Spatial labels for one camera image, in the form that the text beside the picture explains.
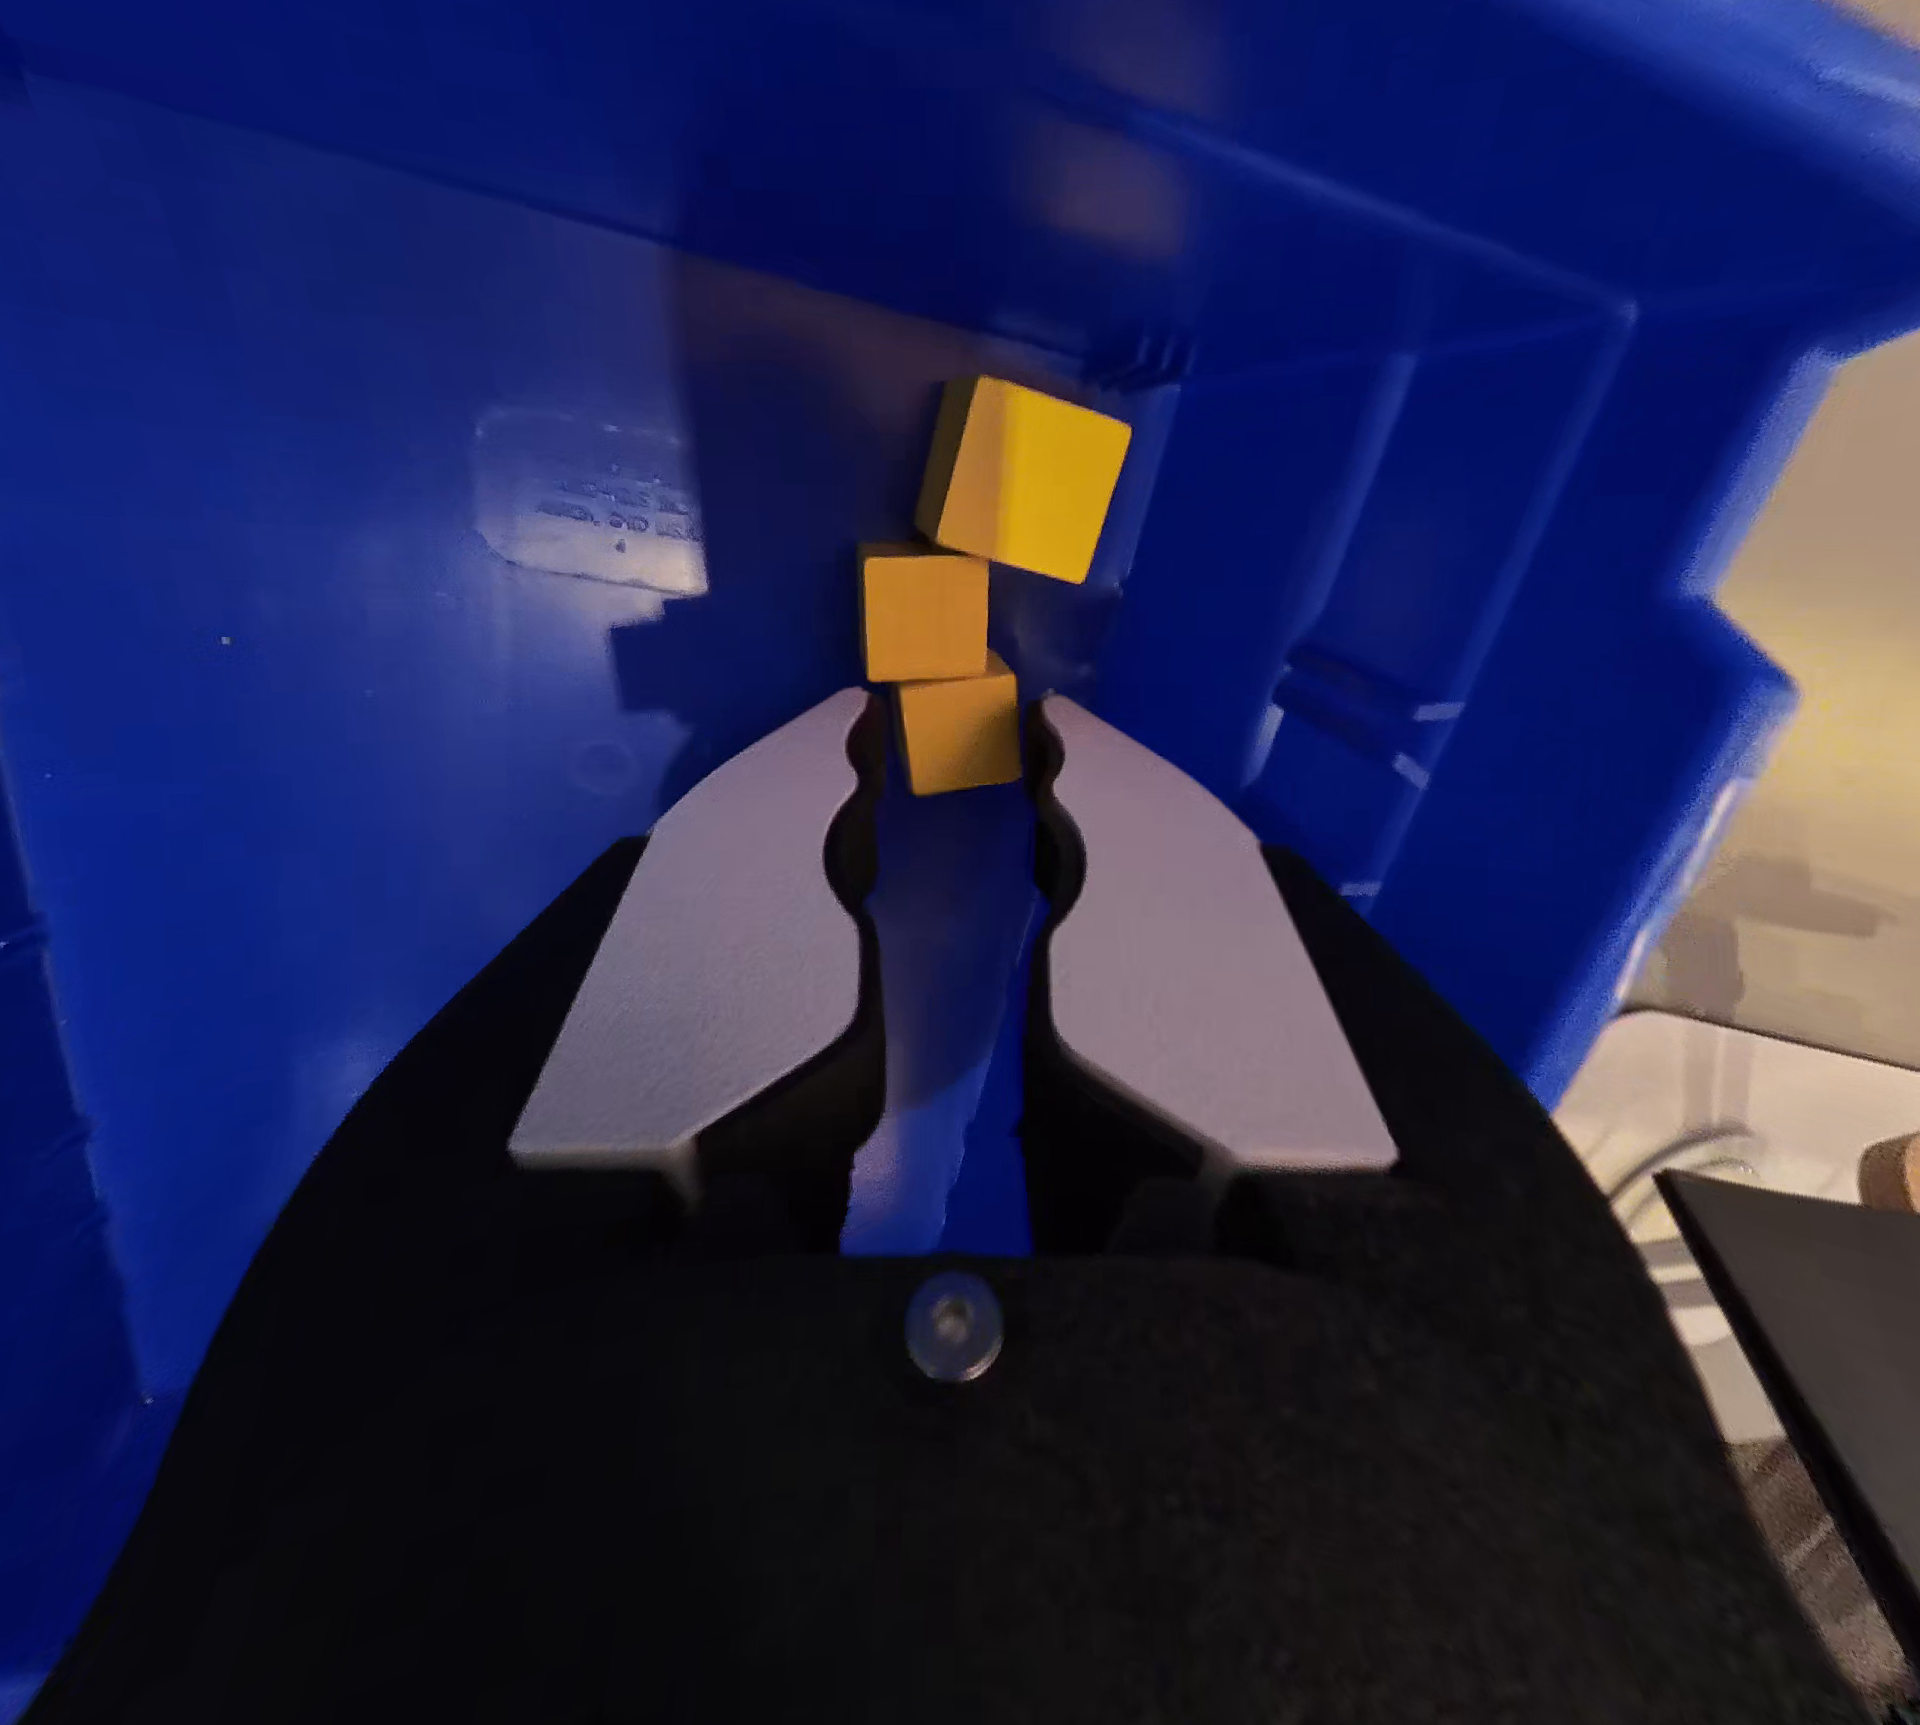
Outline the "instruction sheet on wooden stand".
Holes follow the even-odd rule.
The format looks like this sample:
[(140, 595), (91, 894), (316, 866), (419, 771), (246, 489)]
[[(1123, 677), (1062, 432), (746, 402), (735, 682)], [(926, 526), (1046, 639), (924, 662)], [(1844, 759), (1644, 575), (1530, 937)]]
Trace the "instruction sheet on wooden stand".
[(1602, 1031), (1551, 1120), (1637, 1249), (1722, 1438), (1775, 1438), (1772, 1406), (1658, 1174), (1854, 1205), (1861, 1153), (1916, 1133), (1916, 1073), (1642, 1009)]

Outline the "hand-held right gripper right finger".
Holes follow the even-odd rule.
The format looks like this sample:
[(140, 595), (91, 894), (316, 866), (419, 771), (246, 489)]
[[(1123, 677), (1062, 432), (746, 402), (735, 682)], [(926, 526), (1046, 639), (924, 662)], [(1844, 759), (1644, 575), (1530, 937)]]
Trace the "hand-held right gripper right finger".
[(1027, 1205), (1390, 1172), (1397, 1146), (1254, 832), (1063, 694), (1031, 701), (1021, 736)]

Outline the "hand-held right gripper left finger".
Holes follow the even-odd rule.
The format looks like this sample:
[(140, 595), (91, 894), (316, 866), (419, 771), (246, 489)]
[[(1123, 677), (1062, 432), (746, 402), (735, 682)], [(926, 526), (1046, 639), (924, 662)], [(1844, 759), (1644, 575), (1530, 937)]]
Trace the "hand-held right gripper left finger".
[(675, 800), (642, 844), (508, 1154), (694, 1200), (781, 1167), (842, 1184), (886, 1103), (886, 709), (844, 688)]

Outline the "yellow wooden cube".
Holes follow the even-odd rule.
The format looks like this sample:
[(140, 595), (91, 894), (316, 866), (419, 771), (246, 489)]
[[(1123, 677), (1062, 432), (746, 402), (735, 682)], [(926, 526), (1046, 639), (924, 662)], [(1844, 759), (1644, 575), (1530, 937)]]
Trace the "yellow wooden cube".
[(889, 692), (911, 796), (1013, 784), (1024, 775), (1017, 677), (993, 649), (975, 673), (897, 682)]
[(867, 682), (940, 682), (988, 672), (988, 559), (929, 544), (864, 541), (856, 566)]
[(914, 512), (928, 541), (1066, 584), (1090, 578), (1134, 440), (1126, 420), (967, 373), (942, 386), (931, 426)]

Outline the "blue plastic bin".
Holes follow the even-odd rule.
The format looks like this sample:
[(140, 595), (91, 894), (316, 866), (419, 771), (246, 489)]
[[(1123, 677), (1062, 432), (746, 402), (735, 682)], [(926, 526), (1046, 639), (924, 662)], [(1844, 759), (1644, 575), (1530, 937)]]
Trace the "blue plastic bin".
[(1788, 716), (1714, 606), (1916, 323), (1839, 0), (2, 0), (3, 1720), (301, 1170), (858, 676), (942, 382), (1135, 426), (993, 639), (1554, 1106)]

